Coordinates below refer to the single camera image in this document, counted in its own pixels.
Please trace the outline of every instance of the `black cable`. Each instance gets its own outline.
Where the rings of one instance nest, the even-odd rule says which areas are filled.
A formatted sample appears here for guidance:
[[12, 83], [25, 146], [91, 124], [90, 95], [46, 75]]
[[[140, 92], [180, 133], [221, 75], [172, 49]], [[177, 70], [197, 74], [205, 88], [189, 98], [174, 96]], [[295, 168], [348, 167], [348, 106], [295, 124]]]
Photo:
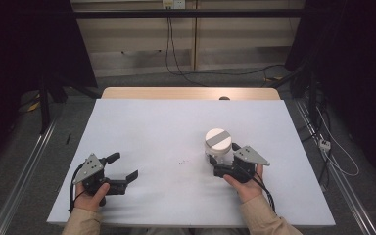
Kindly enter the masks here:
[[274, 200], [273, 200], [273, 196], [271, 196], [270, 192], [267, 190], [267, 188], [265, 187], [264, 185], [264, 182], [263, 182], [263, 179], [260, 177], [260, 175], [258, 175], [256, 173], [256, 175], [258, 176], [258, 179], [261, 181], [259, 182], [258, 180], [255, 179], [255, 177], [253, 175], [250, 175], [245, 169], [243, 169], [242, 167], [240, 167], [239, 165], [236, 164], [236, 166], [238, 166], [246, 175], [248, 175], [250, 177], [250, 179], [252, 179], [267, 195], [267, 199], [268, 199], [268, 202], [271, 206], [271, 208], [273, 209], [274, 212], [276, 212], [276, 207], [274, 206]]
[[315, 137], [316, 135], [317, 135], [317, 133], [316, 133], [316, 131], [315, 131], [313, 134], [309, 135], [307, 138], [301, 140], [301, 143], [306, 142], [307, 140], [309, 140], [309, 139]]
[[[322, 123], [323, 123], [323, 121], [322, 121], [323, 116], [326, 116], [326, 118], [327, 118], [327, 121], [325, 123], [325, 128], [327, 128], [328, 130], [331, 130], [331, 119], [330, 119], [329, 113], [327, 111], [327, 99], [326, 99], [326, 97], [323, 93], [318, 94], [318, 95], [322, 95], [322, 100], [320, 102], [316, 101], [316, 104], [318, 105], [316, 108], [320, 112], [320, 116], [318, 116], [318, 121], [320, 122], [319, 132], [320, 132], [320, 127], [322, 126]], [[324, 138], [324, 139], [331, 143], [331, 135], [329, 134], [329, 132], [330, 131], [327, 131], [326, 138]], [[329, 177], [328, 163], [329, 163], [329, 160], [331, 159], [331, 155], [332, 155], [332, 146], [328, 150], [328, 153], [327, 153], [328, 158], [326, 160], [322, 157], [322, 150], [319, 148], [319, 146], [317, 146], [317, 147], [318, 147], [318, 150], [319, 150], [319, 153], [320, 153], [320, 157], [324, 161], [322, 170], [321, 170], [319, 177], [318, 177], [318, 183], [321, 184], [323, 174], [326, 171], [326, 177], [327, 178], [326, 178], [326, 185], [324, 185], [324, 186], [325, 186], [325, 189], [327, 189], [328, 186], [329, 186], [329, 178], [330, 178]]]
[[80, 196], [81, 194], [79, 194], [75, 199], [73, 199], [73, 193], [74, 193], [74, 179], [75, 179], [75, 176], [78, 174], [78, 171], [83, 167], [84, 164], [81, 164], [78, 166], [78, 168], [75, 170], [74, 174], [72, 175], [72, 180], [71, 180], [71, 185], [70, 185], [70, 208], [69, 208], [69, 212], [72, 212], [72, 209], [74, 208], [74, 203], [75, 203], [75, 199]]
[[264, 87], [264, 85], [265, 85], [266, 82], [267, 82], [267, 76], [266, 76], [265, 70], [263, 70], [263, 78], [264, 78], [264, 82], [263, 82], [263, 84], [261, 85], [261, 87]]
[[[173, 58], [174, 58], [174, 61], [176, 63], [176, 67], [178, 68], [179, 72], [171, 71], [170, 68], [169, 68], [169, 64], [167, 62], [167, 54], [168, 54], [168, 51], [169, 51], [169, 39], [170, 39], [171, 44], [172, 44]], [[247, 74], [253, 74], [253, 73], [257, 73], [257, 72], [263, 71], [264, 72], [264, 84], [261, 86], [261, 87], [263, 87], [265, 85], [266, 81], [267, 81], [267, 77], [266, 77], [266, 74], [265, 74], [265, 71], [267, 69], [274, 68], [274, 67], [284, 67], [284, 65], [271, 65], [271, 66], [267, 66], [267, 67], [265, 67], [263, 69], [259, 69], [259, 70], [237, 72], [237, 73], [217, 72], [217, 71], [189, 71], [189, 72], [182, 72], [182, 70], [179, 67], [178, 61], [176, 59], [176, 55], [175, 55], [175, 45], [174, 45], [174, 42], [173, 42], [173, 27], [172, 27], [172, 19], [171, 18], [167, 18], [167, 44], [166, 44], [166, 52], [165, 53], [166, 53], [166, 55], [165, 55], [166, 69], [168, 70], [169, 73], [171, 73], [173, 75], [182, 75], [185, 80], [187, 80], [187, 81], [189, 81], [191, 83], [194, 83], [196, 85], [205, 86], [205, 87], [207, 87], [207, 86], [204, 85], [204, 84], [201, 84], [199, 82], [195, 82], [195, 81], [189, 79], [188, 77], [186, 77], [186, 75], [190, 75], [190, 74], [247, 75]]]
[[[291, 0], [288, 0], [288, 9], [291, 9]], [[292, 36], [295, 39], [296, 35], [295, 35], [295, 31], [293, 30], [293, 27], [292, 27], [291, 18], [289, 18], [289, 27], [291, 28]]]
[[75, 202], [75, 200], [77, 200], [78, 197], [80, 197], [83, 193], [86, 193], [86, 192], [87, 192], [87, 190], [84, 189], [81, 193], [79, 193], [77, 196], [75, 196], [74, 202]]
[[[167, 64], [167, 53], [168, 53], [168, 50], [169, 50], [169, 39], [171, 40], [171, 43], [172, 43], [173, 59], [175, 60], [176, 67], [178, 68], [179, 73], [175, 73], [175, 72], [171, 71], [169, 69], [168, 64]], [[196, 84], [196, 85], [199, 85], [199, 86], [207, 87], [206, 85], [204, 85], [202, 83], [193, 81], [193, 80], [189, 79], [188, 77], [186, 77], [186, 74], [184, 74], [181, 71], [181, 69], [179, 68], [179, 64], [178, 64], [178, 61], [176, 60], [176, 55], [175, 55], [175, 45], [173, 43], [173, 29], [172, 29], [172, 19], [171, 18], [167, 18], [167, 44], [166, 44], [165, 62], [166, 62], [166, 68], [169, 71], [169, 73], [174, 74], [174, 75], [182, 75], [184, 77], [184, 79], [186, 81], [190, 82], [190, 83], [193, 83], [193, 84]]]

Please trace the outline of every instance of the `wire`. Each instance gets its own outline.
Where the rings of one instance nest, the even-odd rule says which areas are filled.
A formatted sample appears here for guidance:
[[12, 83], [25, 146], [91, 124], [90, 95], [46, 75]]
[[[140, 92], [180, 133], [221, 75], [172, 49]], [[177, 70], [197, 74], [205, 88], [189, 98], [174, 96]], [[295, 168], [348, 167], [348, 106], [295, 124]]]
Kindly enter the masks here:
[[264, 190], [264, 192], [267, 195], [267, 199], [268, 199], [268, 202], [270, 203], [271, 208], [273, 209], [274, 212], [276, 212], [276, 207], [274, 206], [273, 196], [271, 196], [271, 193], [265, 187], [263, 179], [260, 177], [260, 175], [256, 173], [256, 175], [258, 176], [258, 179], [260, 180], [259, 182], [258, 180], [255, 179], [254, 176], [250, 175], [245, 169], [240, 167], [238, 164], [236, 164], [236, 166], [238, 166], [246, 175], [248, 175], [250, 179], [252, 179], [262, 190]]
[[[169, 40], [170, 40], [171, 45], [172, 45], [173, 59], [176, 63], [176, 67], [178, 69], [178, 72], [170, 70], [169, 64], [167, 62], [167, 55], [168, 55], [168, 51], [169, 51]], [[182, 75], [185, 80], [187, 80], [191, 83], [194, 83], [196, 85], [205, 86], [205, 87], [207, 87], [205, 84], [193, 81], [193, 80], [189, 79], [188, 77], [186, 77], [186, 75], [190, 75], [190, 74], [247, 75], [247, 74], [253, 74], [253, 73], [263, 71], [264, 72], [264, 84], [261, 86], [261, 87], [263, 87], [265, 85], [266, 81], [268, 80], [268, 78], [265, 75], [266, 70], [268, 70], [270, 68], [274, 68], [274, 67], [283, 67], [283, 68], [285, 67], [284, 65], [271, 65], [271, 66], [267, 66], [263, 69], [245, 71], [245, 72], [218, 72], [218, 71], [189, 71], [189, 72], [183, 72], [180, 69], [178, 61], [176, 59], [175, 45], [174, 45], [174, 41], [173, 41], [173, 27], [172, 27], [172, 19], [171, 18], [167, 18], [167, 44], [166, 44], [165, 63], [166, 63], [166, 69], [169, 71], [169, 73], [171, 73], [173, 75]]]
[[350, 160], [353, 162], [353, 164], [355, 165], [356, 167], [356, 173], [348, 173], [346, 171], [344, 171], [343, 169], [341, 169], [337, 163], [335, 163], [334, 161], [331, 160], [331, 158], [326, 155], [326, 158], [331, 162], [331, 165], [333, 165], [335, 168], [337, 168], [340, 172], [342, 172], [343, 174], [346, 174], [348, 176], [357, 176], [359, 175], [359, 167], [358, 165], [356, 164], [355, 160], [353, 159], [353, 157], [338, 143], [338, 141], [334, 138], [334, 136], [332, 135], [331, 131], [329, 130], [329, 128], [326, 126], [326, 122], [325, 122], [325, 119], [323, 118], [322, 116], [322, 113], [319, 111], [319, 109], [316, 107], [317, 111], [319, 112], [320, 114], [320, 117], [322, 119], [322, 122], [324, 123], [325, 125], [325, 128], [326, 128], [326, 131], [328, 132], [329, 136], [331, 137], [331, 139], [344, 151], [344, 153], [347, 154], [347, 156], [350, 158]]
[[329, 160], [331, 159], [331, 153], [332, 153], [332, 148], [328, 152], [328, 157], [329, 158], [327, 158], [326, 160], [324, 160], [324, 165], [323, 165], [322, 171], [321, 171], [321, 173], [319, 174], [319, 177], [318, 177], [318, 183], [320, 184], [320, 181], [322, 180], [323, 172], [326, 170], [326, 185], [324, 185], [325, 189], [328, 189], [328, 186], [329, 186], [329, 169], [327, 167], [328, 166], [327, 164], [328, 164]]
[[84, 189], [84, 191], [82, 191], [81, 193], [79, 193], [77, 196], [75, 196], [74, 198], [74, 203], [75, 203], [75, 200], [77, 200], [77, 198], [79, 198], [83, 193], [86, 193], [87, 190]]
[[313, 134], [309, 135], [307, 138], [301, 140], [301, 143], [306, 142], [307, 140], [309, 140], [309, 139], [315, 137], [316, 135], [317, 135], [317, 130], [316, 130]]
[[[288, 9], [291, 9], [291, 0], [288, 0]], [[292, 36], [295, 39], [295, 31], [293, 30], [293, 27], [292, 27], [292, 20], [291, 20], [291, 18], [289, 18], [289, 26], [291, 28]]]
[[[169, 66], [167, 64], [167, 53], [168, 53], [168, 50], [169, 50], [169, 39], [171, 40], [171, 43], [172, 43], [172, 51], [173, 51], [173, 59], [175, 60], [175, 63], [176, 63], [176, 67], [178, 68], [178, 71], [179, 73], [175, 73], [173, 71], [171, 71], [169, 69]], [[173, 43], [173, 29], [172, 29], [172, 19], [171, 18], [167, 18], [167, 44], [166, 44], [166, 56], [165, 56], [165, 62], [166, 62], [166, 68], [167, 70], [171, 73], [171, 74], [174, 74], [174, 75], [182, 75], [184, 77], [184, 79], [188, 82], [191, 82], [193, 84], [196, 84], [196, 85], [199, 85], [199, 86], [204, 86], [204, 87], [207, 87], [205, 84], [202, 84], [202, 83], [199, 83], [199, 82], [196, 82], [196, 81], [193, 81], [191, 79], [189, 79], [188, 77], [186, 77], [186, 74], [184, 74], [181, 69], [179, 68], [179, 64], [178, 64], [178, 61], [176, 60], [176, 55], [175, 55], [175, 45]]]
[[72, 209], [74, 208], [74, 203], [75, 203], [75, 199], [78, 198], [78, 196], [80, 196], [82, 194], [82, 192], [77, 196], [75, 197], [75, 199], [73, 200], [72, 197], [73, 197], [73, 192], [74, 192], [74, 179], [75, 179], [75, 176], [78, 174], [78, 171], [83, 167], [84, 164], [80, 164], [78, 166], [78, 168], [75, 170], [74, 174], [72, 175], [72, 179], [71, 179], [71, 185], [70, 185], [70, 208], [69, 208], [69, 212], [72, 212]]

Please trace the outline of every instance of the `forearm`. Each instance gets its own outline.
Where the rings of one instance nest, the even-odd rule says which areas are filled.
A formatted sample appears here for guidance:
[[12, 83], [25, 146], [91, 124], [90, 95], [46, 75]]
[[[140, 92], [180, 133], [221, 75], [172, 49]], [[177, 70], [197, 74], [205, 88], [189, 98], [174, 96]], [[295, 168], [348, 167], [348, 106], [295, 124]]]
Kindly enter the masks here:
[[99, 234], [102, 216], [96, 212], [74, 208], [63, 230], [63, 235]]
[[284, 218], [274, 213], [263, 195], [244, 203], [241, 212], [253, 235], [301, 234]]

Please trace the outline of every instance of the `electrical outlet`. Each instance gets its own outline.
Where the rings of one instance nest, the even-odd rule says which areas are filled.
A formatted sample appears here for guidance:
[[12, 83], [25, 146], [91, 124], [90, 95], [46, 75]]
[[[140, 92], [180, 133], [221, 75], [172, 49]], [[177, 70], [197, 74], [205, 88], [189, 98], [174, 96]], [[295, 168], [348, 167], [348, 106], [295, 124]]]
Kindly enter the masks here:
[[185, 9], [185, 0], [173, 0], [173, 9]]
[[164, 9], [173, 9], [174, 0], [163, 0]]
[[320, 139], [319, 148], [328, 152], [331, 149], [331, 142], [324, 139]]

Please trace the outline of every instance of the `metal rail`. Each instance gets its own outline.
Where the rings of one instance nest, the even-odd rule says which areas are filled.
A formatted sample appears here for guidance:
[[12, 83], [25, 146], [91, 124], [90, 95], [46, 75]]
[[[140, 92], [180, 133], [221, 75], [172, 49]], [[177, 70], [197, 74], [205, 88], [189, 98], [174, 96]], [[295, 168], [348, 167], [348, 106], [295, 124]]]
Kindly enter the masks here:
[[12, 218], [17, 211], [18, 205], [20, 204], [24, 192], [26, 191], [27, 186], [32, 178], [32, 175], [35, 172], [36, 167], [38, 166], [39, 160], [41, 159], [42, 154], [44, 153], [45, 147], [47, 146], [48, 141], [51, 138], [54, 127], [58, 118], [62, 112], [62, 107], [56, 109], [55, 117], [50, 123], [50, 126], [47, 130], [39, 135], [38, 140], [35, 144], [32, 153], [29, 155], [29, 158], [23, 167], [23, 171], [15, 183], [10, 195], [8, 196], [4, 206], [0, 211], [0, 235], [3, 235], [8, 230], [8, 227], [12, 221]]
[[[302, 116], [303, 120], [305, 121], [305, 124], [306, 124], [310, 134], [312, 134], [312, 136], [314, 136], [313, 139], [314, 139], [315, 144], [316, 144], [318, 142], [318, 139], [317, 139], [316, 135], [314, 135], [315, 130], [314, 130], [313, 126], [310, 124], [310, 120], [309, 120], [309, 117], [308, 117], [308, 109], [307, 109], [305, 103], [295, 100], [295, 104], [296, 104], [299, 112], [301, 113], [301, 116]], [[326, 161], [326, 159], [327, 159], [326, 152], [321, 151], [321, 153], [322, 153], [323, 160]], [[336, 165], [338, 165], [338, 163], [335, 160], [333, 155], [331, 155], [330, 159], [332, 161], [334, 161]], [[359, 228], [361, 229], [362, 233], [366, 234], [366, 235], [376, 234], [376, 228], [375, 228], [367, 210], [365, 209], [365, 207], [362, 204], [359, 197], [356, 195], [354, 189], [351, 187], [351, 185], [348, 182], [345, 175], [340, 170], [336, 169], [331, 164], [330, 161], [328, 162], [328, 168], [329, 168], [332, 176], [334, 177], [334, 179], [335, 179], [344, 199], [346, 200], [346, 202], [347, 202], [347, 204], [348, 204], [348, 206], [349, 206], [349, 208], [352, 212], [353, 217], [355, 218], [356, 222], [358, 223]]]
[[298, 18], [303, 16], [325, 17], [331, 14], [325, 9], [180, 9], [180, 10], [77, 10], [40, 11], [22, 10], [23, 16], [57, 17], [57, 18]]

